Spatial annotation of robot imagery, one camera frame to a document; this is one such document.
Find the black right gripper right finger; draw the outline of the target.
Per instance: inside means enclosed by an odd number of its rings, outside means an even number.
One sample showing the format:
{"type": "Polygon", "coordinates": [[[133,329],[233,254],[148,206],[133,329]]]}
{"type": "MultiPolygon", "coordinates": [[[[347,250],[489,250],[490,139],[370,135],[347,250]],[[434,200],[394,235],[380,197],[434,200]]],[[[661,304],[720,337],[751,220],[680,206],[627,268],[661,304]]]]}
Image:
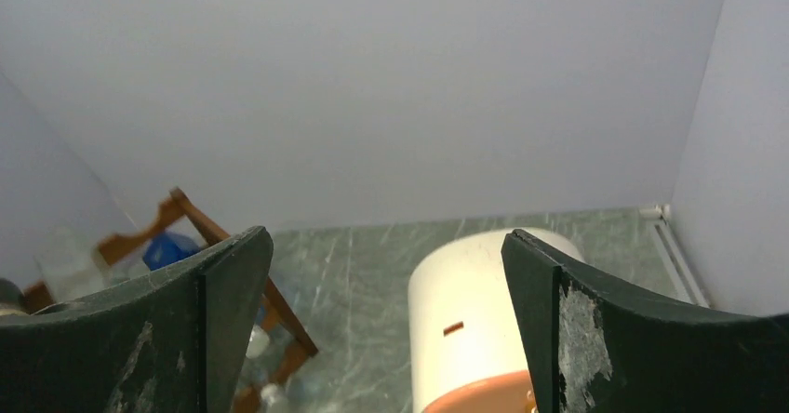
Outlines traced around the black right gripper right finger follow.
{"type": "Polygon", "coordinates": [[[523,230],[501,256],[540,412],[784,412],[788,317],[716,311],[523,230]]]}

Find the tall clear glass bottle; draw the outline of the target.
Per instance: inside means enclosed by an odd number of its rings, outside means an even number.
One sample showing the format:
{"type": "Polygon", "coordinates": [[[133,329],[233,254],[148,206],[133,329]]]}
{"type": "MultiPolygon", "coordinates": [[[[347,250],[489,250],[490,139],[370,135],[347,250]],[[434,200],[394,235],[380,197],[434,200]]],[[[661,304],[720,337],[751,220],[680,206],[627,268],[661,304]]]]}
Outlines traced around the tall clear glass bottle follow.
{"type": "Polygon", "coordinates": [[[94,248],[132,230],[128,216],[6,77],[1,79],[1,275],[45,282],[56,300],[112,284],[94,248]]]}

